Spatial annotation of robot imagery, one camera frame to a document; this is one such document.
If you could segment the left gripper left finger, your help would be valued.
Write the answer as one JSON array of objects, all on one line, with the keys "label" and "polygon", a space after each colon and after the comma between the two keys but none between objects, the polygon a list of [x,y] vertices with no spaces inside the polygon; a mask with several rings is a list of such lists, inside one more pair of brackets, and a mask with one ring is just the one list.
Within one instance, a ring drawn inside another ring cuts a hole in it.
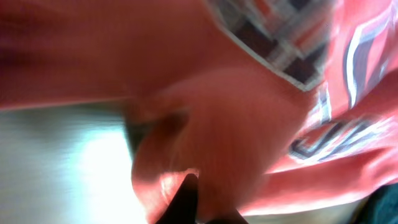
[{"label": "left gripper left finger", "polygon": [[156,224],[196,224],[198,177],[188,174]]}]

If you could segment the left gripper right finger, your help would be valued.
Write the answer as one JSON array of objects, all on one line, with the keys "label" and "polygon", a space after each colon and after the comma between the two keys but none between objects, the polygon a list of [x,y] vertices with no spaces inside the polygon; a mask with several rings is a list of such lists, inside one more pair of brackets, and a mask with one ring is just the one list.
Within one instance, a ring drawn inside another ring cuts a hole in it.
[{"label": "left gripper right finger", "polygon": [[206,224],[248,224],[238,211],[230,212],[222,217],[213,219]]}]

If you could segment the orange printed t-shirt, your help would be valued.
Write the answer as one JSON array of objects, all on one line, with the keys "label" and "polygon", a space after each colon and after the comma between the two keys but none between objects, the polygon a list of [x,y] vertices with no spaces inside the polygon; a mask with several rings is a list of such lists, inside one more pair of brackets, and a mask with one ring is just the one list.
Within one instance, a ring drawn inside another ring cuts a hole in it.
[{"label": "orange printed t-shirt", "polygon": [[1,108],[118,100],[149,223],[295,213],[397,182],[397,2],[2,1]]}]

